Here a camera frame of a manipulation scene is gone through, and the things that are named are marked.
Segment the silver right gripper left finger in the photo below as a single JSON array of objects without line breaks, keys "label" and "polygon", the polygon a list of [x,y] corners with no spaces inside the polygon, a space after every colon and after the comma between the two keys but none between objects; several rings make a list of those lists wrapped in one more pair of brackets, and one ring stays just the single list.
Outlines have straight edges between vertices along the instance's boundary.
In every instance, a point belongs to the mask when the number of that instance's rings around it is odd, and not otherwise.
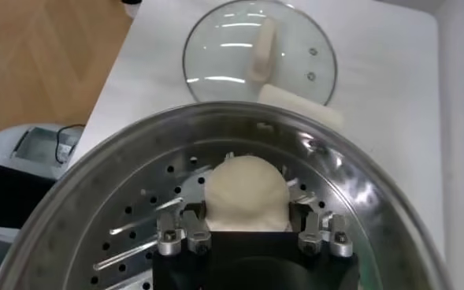
[{"label": "silver right gripper left finger", "polygon": [[160,214],[157,219],[159,254],[176,256],[187,250],[205,255],[211,248],[211,233],[205,217],[205,202],[189,203],[179,213]]}]

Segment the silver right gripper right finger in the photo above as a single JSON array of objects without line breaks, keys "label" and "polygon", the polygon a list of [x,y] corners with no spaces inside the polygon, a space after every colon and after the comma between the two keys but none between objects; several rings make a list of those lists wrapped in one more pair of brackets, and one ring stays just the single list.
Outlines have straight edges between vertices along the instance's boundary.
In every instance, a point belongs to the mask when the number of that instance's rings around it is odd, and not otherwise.
[{"label": "silver right gripper right finger", "polygon": [[288,228],[298,233],[298,247],[304,254],[313,256],[328,251],[337,258],[353,256],[354,244],[343,215],[321,212],[301,203],[289,203],[288,208]]}]

